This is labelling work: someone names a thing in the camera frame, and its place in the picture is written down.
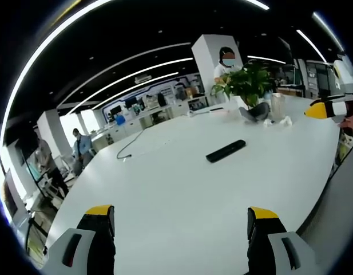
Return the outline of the person's right hand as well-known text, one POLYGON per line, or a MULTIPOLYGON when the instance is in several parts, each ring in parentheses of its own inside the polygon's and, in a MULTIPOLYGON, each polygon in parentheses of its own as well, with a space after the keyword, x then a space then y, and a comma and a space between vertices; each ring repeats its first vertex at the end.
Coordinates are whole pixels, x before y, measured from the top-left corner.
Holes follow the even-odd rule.
POLYGON ((353 101, 346 101, 346 115, 339 127, 353 129, 353 101))

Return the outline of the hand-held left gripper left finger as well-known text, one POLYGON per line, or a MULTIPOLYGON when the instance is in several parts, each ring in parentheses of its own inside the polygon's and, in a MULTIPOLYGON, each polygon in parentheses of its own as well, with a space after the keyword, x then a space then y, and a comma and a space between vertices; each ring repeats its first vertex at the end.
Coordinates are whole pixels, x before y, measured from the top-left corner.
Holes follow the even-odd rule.
POLYGON ((48 250, 44 274, 114 274, 114 206, 89 209, 48 250))

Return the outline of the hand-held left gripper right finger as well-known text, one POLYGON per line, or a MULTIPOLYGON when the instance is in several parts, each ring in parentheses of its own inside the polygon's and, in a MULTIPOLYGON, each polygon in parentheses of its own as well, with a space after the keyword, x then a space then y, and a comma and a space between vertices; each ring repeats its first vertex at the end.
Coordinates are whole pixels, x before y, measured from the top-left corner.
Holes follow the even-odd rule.
POLYGON ((248 274, 319 274, 315 252, 268 209, 247 210, 248 274))

